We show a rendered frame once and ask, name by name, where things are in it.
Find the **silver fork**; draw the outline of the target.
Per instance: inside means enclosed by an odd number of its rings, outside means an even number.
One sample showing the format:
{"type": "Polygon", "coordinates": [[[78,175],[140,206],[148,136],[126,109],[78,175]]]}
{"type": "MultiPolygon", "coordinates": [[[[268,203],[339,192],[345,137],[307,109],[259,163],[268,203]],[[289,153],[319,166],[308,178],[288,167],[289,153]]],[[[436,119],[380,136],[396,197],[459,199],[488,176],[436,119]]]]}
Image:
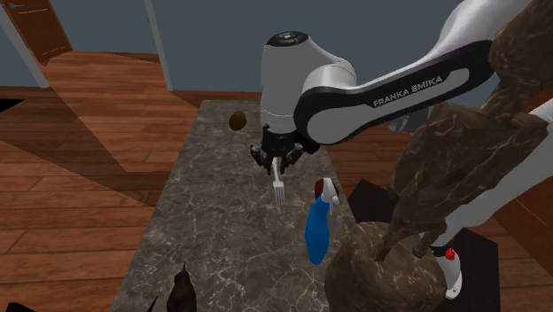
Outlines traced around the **silver fork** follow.
{"type": "Polygon", "coordinates": [[[272,160],[272,172],[274,176],[273,190],[275,193],[275,199],[277,204],[282,204],[285,199],[284,195],[284,183],[279,178],[278,158],[275,157],[272,160]]]}

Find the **black robot stand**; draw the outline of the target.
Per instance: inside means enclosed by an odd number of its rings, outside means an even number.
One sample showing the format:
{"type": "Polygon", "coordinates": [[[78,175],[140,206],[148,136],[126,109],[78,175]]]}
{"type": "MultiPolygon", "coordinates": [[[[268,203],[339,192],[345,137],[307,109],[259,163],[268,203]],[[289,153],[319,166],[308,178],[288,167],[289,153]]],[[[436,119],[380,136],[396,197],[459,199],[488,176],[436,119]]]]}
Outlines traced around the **black robot stand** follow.
{"type": "MultiPolygon", "coordinates": [[[[388,223],[396,203],[385,189],[364,179],[348,198],[356,222],[388,223]]],[[[462,290],[434,312],[501,312],[497,244],[463,228],[455,235],[453,248],[461,261],[462,290]]]]}

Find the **brown wooden door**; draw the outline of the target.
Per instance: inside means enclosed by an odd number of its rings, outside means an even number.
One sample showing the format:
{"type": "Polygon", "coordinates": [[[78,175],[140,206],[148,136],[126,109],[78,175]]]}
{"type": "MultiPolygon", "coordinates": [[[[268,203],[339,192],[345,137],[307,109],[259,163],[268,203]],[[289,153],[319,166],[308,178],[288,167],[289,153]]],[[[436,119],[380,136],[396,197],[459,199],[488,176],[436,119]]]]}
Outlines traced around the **brown wooden door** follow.
{"type": "Polygon", "coordinates": [[[50,0],[0,0],[39,63],[73,48],[50,0]]]}

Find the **blue spray bottle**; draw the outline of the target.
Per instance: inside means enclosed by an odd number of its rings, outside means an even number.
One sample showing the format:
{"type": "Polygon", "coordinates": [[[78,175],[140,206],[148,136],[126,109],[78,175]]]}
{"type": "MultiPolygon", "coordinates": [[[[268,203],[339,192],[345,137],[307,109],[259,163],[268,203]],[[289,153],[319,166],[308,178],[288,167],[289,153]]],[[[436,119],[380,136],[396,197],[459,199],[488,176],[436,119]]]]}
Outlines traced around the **blue spray bottle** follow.
{"type": "Polygon", "coordinates": [[[329,248],[330,230],[327,220],[333,214],[333,208],[339,204],[339,191],[329,177],[315,183],[315,202],[309,210],[305,228],[305,242],[308,259],[320,264],[329,248]]]}

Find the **brown oval fruit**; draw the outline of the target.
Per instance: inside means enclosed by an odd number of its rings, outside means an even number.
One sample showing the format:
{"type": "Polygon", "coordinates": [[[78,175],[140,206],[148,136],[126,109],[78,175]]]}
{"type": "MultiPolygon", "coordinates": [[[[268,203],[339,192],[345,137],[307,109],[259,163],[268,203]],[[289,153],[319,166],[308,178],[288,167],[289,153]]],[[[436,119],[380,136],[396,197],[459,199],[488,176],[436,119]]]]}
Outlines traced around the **brown oval fruit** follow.
{"type": "Polygon", "coordinates": [[[242,111],[234,112],[229,118],[229,127],[234,131],[239,131],[245,127],[247,119],[242,111]]]}

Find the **dark brown pointed figure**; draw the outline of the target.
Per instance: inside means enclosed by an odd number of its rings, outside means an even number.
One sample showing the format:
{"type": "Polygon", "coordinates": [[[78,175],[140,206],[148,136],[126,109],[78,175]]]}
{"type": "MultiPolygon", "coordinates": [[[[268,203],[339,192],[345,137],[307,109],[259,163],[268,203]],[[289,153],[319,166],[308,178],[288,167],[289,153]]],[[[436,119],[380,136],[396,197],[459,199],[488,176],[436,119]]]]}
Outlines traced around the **dark brown pointed figure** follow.
{"type": "Polygon", "coordinates": [[[174,277],[174,287],[167,300],[167,312],[198,312],[197,295],[186,262],[174,277]]]}

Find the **brown potted plant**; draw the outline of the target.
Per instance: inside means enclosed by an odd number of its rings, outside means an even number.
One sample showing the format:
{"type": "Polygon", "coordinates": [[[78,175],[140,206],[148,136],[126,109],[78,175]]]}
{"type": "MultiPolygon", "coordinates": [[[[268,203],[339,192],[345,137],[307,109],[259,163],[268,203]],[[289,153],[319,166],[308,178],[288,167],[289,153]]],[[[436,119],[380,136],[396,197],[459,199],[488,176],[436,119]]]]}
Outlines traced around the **brown potted plant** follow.
{"type": "Polygon", "coordinates": [[[485,104],[433,108],[394,165],[391,221],[354,226],[331,260],[330,312],[432,312],[461,290],[460,229],[553,176],[553,0],[530,0],[489,60],[485,104]]]}

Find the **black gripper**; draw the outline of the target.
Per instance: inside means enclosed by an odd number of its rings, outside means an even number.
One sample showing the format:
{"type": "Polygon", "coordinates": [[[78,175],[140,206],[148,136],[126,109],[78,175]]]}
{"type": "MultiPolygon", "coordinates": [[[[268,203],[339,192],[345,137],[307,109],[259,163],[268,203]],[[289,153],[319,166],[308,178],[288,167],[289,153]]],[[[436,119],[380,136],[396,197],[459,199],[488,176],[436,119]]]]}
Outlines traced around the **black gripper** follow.
{"type": "Polygon", "coordinates": [[[270,130],[270,126],[265,124],[262,131],[261,148],[258,145],[250,145],[250,153],[253,159],[260,167],[265,167],[265,157],[263,153],[269,157],[281,158],[281,173],[296,161],[304,153],[304,148],[299,140],[297,130],[287,133],[274,133],[270,130]]]}

